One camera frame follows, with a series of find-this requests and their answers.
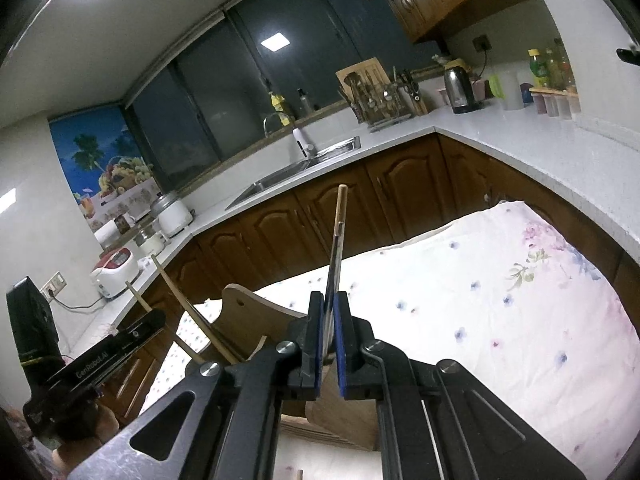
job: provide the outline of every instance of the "window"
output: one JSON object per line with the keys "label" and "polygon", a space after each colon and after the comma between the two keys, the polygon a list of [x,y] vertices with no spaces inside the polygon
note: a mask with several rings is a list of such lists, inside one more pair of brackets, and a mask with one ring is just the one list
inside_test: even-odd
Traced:
{"label": "window", "polygon": [[220,159],[172,72],[162,70],[136,98],[133,110],[161,171],[180,186]]}
{"label": "window", "polygon": [[370,57],[423,68],[437,52],[410,43],[386,0],[243,0],[149,83],[132,122],[160,181],[179,188],[264,138],[271,86],[300,117],[299,88],[324,107],[340,100],[340,69]]}
{"label": "window", "polygon": [[226,160],[264,138],[271,100],[249,50],[225,20],[177,58],[178,70]]}

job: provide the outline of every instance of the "faucet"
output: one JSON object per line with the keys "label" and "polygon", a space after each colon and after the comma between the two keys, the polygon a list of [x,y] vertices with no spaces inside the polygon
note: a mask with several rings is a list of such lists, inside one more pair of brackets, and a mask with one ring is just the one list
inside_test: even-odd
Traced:
{"label": "faucet", "polygon": [[267,132],[267,120],[274,115],[277,115],[279,119],[287,118],[289,120],[289,123],[291,123],[292,127],[293,137],[296,139],[296,144],[300,148],[302,155],[305,158],[313,157],[316,154],[315,147],[313,146],[313,144],[306,142],[305,137],[302,135],[302,131],[300,131],[300,128],[296,126],[293,117],[291,117],[289,114],[286,114],[284,112],[272,112],[271,114],[267,115],[262,121],[262,130],[264,131],[264,137],[269,137],[269,133]]}

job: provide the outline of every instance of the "electrical socket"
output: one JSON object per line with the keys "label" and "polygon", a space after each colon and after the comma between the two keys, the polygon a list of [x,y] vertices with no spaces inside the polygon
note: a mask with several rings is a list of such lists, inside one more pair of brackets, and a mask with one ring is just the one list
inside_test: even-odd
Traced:
{"label": "electrical socket", "polygon": [[476,52],[485,52],[487,50],[491,50],[491,42],[486,34],[482,36],[478,36],[477,38],[473,38],[473,44],[476,48]]}
{"label": "electrical socket", "polygon": [[51,279],[47,283],[45,283],[45,285],[40,289],[40,292],[45,298],[47,298],[47,301],[51,303],[51,300],[53,298],[49,294],[49,291],[53,293],[53,297],[55,298],[60,293],[60,291],[65,288],[65,285],[66,281],[62,277],[62,273],[58,271],[51,277]]}

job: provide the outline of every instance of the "floral bedsheet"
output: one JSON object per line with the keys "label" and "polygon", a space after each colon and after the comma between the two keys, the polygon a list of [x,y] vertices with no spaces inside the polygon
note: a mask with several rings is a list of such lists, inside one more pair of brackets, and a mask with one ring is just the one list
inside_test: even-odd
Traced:
{"label": "floral bedsheet", "polygon": [[[327,267],[257,291],[306,312]],[[604,479],[640,429],[640,342],[608,281],[523,202],[473,213],[342,263],[354,316],[410,358],[456,359],[591,479]],[[215,319],[222,302],[200,306]],[[178,327],[195,350],[204,334]],[[173,345],[149,392],[184,377]]]}

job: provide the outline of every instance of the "rice cooker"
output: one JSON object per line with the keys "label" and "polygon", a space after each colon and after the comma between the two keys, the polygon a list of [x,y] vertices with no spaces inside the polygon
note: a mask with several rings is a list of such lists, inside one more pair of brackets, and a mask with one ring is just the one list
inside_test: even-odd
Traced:
{"label": "rice cooker", "polygon": [[139,273],[136,257],[129,249],[121,247],[101,257],[90,276],[100,294],[111,299],[125,290],[125,282],[132,282]]}
{"label": "rice cooker", "polygon": [[193,222],[193,215],[175,191],[162,195],[151,204],[151,216],[157,218],[160,229],[169,238]]}

